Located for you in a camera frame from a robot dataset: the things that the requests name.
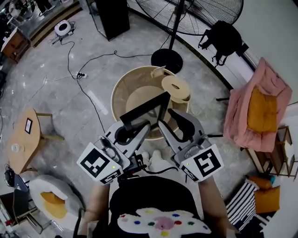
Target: power strip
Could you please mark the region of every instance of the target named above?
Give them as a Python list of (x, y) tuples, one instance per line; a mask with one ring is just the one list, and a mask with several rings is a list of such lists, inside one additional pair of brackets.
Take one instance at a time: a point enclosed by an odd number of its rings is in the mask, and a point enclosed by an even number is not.
[(82, 73), (82, 72), (76, 72), (76, 76), (78, 77), (80, 77), (80, 78), (87, 78), (88, 77), (88, 74), (86, 74), (86, 73)]

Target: black backpack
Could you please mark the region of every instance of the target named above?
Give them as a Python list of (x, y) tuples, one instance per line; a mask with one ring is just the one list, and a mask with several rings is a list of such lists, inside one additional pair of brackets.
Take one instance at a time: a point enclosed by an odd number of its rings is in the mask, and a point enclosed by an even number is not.
[[(208, 40), (201, 44), (205, 35), (208, 37)], [(227, 57), (241, 48), (242, 39), (239, 32), (231, 24), (219, 20), (210, 30), (205, 31), (198, 47), (200, 48), (201, 46), (202, 49), (207, 49), (211, 44), (217, 50), (216, 55), (212, 57), (212, 62), (215, 57), (217, 61), (216, 66), (223, 66)], [(223, 63), (220, 64), (219, 61), (223, 55), (225, 58)]]

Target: standing fan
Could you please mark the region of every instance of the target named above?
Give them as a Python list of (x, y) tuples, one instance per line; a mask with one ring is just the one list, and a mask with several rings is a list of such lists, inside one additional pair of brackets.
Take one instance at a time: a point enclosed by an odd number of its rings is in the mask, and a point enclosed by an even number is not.
[(159, 49), (151, 57), (154, 66), (166, 66), (177, 73), (183, 66), (181, 56), (174, 50), (176, 33), (203, 35), (217, 21), (233, 24), (243, 8), (243, 0), (136, 0), (151, 18), (171, 31), (168, 49)]

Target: pink armchair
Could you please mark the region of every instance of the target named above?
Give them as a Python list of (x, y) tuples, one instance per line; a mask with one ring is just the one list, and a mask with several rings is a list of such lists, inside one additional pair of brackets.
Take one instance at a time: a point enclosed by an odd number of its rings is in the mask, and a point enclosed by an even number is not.
[(261, 58), (250, 81), (241, 89), (230, 92), (228, 111), (225, 117), (223, 136), (237, 145), (255, 151), (272, 152), (276, 132), (261, 135), (247, 128), (247, 113), (253, 88), (257, 86), (263, 94), (277, 97), (277, 125), (284, 116), (290, 102), (291, 88), (276, 74), (264, 58)]

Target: white robot vacuum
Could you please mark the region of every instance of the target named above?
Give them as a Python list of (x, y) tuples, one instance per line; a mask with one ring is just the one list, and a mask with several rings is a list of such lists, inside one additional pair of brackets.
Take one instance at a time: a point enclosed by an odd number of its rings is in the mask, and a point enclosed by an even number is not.
[(65, 36), (73, 30), (73, 26), (67, 20), (63, 20), (55, 26), (54, 30), (58, 36)]

